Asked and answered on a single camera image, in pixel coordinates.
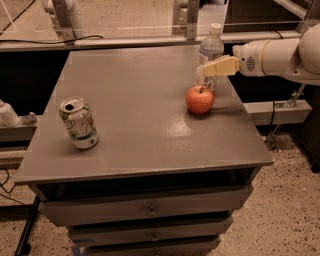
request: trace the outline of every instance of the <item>drawer handle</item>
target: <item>drawer handle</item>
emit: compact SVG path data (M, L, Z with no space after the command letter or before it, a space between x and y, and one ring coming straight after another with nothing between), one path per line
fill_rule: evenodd
M149 212L148 212L148 216L149 216L149 217L155 217L155 216L157 216L157 212L155 211L154 206L150 206L150 210L149 210Z
M159 238L157 237L157 234L156 234L156 233L152 233L151 241L152 241L152 242L157 242L157 241L159 241Z

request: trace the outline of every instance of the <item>crushed can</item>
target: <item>crushed can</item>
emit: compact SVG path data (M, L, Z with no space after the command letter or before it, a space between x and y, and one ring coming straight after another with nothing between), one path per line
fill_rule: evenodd
M76 148L88 149L99 140L89 104L80 96L65 98L60 104L60 117Z

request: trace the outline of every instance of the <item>apple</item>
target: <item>apple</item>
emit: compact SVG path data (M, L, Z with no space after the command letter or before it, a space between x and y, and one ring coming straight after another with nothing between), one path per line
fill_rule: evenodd
M201 115L208 112L214 102L214 93L204 85L192 86L186 93L188 109L195 114Z

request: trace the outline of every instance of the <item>speckled floor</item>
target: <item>speckled floor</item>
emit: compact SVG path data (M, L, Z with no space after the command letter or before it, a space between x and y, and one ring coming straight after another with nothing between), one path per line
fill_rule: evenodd
M274 165L261 169L253 193L234 212L233 224L220 236L218 248L207 256L320 255L320 174L311 172L307 155L290 132L277 137L277 146L280 152L272 152ZM6 188L12 185L9 181ZM32 192L23 186L9 196L23 203L33 201ZM0 197L0 204L16 203ZM24 223L14 217L0 219L1 256L14 255ZM29 242L33 256L73 256L66 229L55 227L41 214Z

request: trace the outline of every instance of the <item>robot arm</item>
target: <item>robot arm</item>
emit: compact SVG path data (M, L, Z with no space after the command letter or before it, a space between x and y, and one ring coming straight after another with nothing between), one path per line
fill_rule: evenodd
M80 9L78 7L77 0L63 0L65 3L65 11L67 13L67 18L70 20L72 30L76 37L82 37L85 35ZM55 10L56 0L41 0L42 7L50 15L53 28L55 31L62 30L63 28L59 24L59 20L57 18L57 13Z
M261 40L233 47L245 76L281 76L287 80L320 86L320 24L303 37Z

